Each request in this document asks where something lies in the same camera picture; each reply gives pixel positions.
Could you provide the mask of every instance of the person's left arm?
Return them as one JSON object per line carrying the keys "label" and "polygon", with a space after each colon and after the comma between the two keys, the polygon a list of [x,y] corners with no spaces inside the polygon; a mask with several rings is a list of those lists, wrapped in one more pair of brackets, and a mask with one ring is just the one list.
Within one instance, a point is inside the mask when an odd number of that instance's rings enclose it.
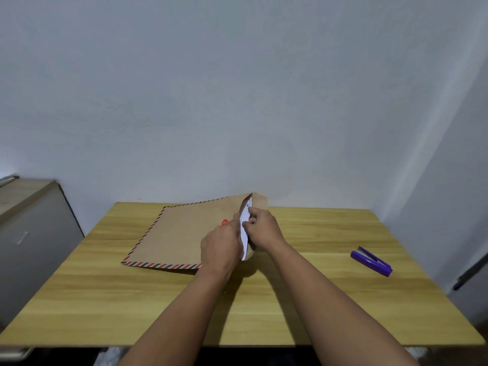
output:
{"label": "person's left arm", "polygon": [[201,242],[202,267],[119,363],[133,365],[192,365],[204,341],[217,298],[239,257],[239,215],[216,227]]}

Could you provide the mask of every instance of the forearm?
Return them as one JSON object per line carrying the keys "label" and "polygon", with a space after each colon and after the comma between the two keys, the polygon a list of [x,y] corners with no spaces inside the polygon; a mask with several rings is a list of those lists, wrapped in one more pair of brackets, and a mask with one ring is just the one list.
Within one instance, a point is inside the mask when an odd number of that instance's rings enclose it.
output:
{"label": "forearm", "polygon": [[227,279],[200,269],[119,365],[193,365]]}
{"label": "forearm", "polygon": [[279,242],[268,252],[322,364],[418,365],[384,327],[290,245]]}

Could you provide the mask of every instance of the person's right hand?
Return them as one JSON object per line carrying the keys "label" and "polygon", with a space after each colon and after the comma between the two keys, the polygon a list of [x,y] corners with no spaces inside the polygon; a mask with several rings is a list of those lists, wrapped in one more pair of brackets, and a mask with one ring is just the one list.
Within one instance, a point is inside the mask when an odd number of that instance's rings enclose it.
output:
{"label": "person's right hand", "polygon": [[269,211],[249,207],[249,214],[249,221],[244,221],[242,227],[254,244],[268,251],[273,244],[284,241],[276,218]]}

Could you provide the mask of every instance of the kraft paper envelope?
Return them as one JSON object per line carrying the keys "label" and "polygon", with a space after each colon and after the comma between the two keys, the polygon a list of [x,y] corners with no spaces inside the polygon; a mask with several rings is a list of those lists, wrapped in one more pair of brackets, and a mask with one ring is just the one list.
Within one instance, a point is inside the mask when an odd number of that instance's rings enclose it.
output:
{"label": "kraft paper envelope", "polygon": [[[231,221],[234,213],[245,215],[247,205],[268,208],[268,199],[258,193],[226,196],[205,202],[166,206],[122,261],[135,267],[192,269],[200,268],[200,241],[216,226]],[[254,250],[247,242],[249,259]]]}

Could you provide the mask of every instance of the person's right arm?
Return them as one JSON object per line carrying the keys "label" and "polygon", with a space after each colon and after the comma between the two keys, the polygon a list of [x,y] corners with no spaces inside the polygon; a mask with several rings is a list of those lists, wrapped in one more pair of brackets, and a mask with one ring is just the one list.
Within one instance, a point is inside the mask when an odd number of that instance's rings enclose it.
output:
{"label": "person's right arm", "polygon": [[281,273],[323,365],[418,366],[383,326],[285,241],[270,212],[249,211],[242,225]]}

